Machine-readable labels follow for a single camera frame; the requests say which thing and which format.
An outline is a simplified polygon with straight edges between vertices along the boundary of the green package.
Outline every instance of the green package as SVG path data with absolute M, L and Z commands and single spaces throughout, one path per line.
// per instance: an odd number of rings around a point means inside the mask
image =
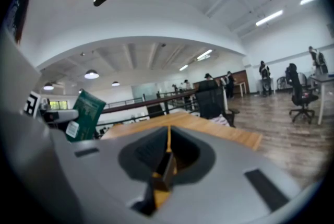
M 73 109 L 78 110 L 79 118 L 71 121 L 66 129 L 70 142 L 93 139 L 96 124 L 105 107 L 105 102 L 82 90 Z

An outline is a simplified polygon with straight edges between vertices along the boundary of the window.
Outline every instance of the window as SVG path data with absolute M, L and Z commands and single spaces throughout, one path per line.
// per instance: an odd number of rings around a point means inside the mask
M 50 101 L 51 109 L 53 110 L 67 110 L 67 101 Z

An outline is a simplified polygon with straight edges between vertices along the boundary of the wooden floor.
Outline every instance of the wooden floor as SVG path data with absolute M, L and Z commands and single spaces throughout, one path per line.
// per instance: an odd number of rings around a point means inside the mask
M 258 152 L 292 175 L 302 188 L 321 179 L 334 153 L 334 96 L 326 93 L 322 125 L 317 125 L 320 100 L 309 105 L 316 116 L 309 125 L 298 118 L 292 123 L 290 109 L 297 109 L 291 94 L 268 97 L 247 95 L 229 100 L 229 108 L 240 110 L 235 126 L 263 134 Z

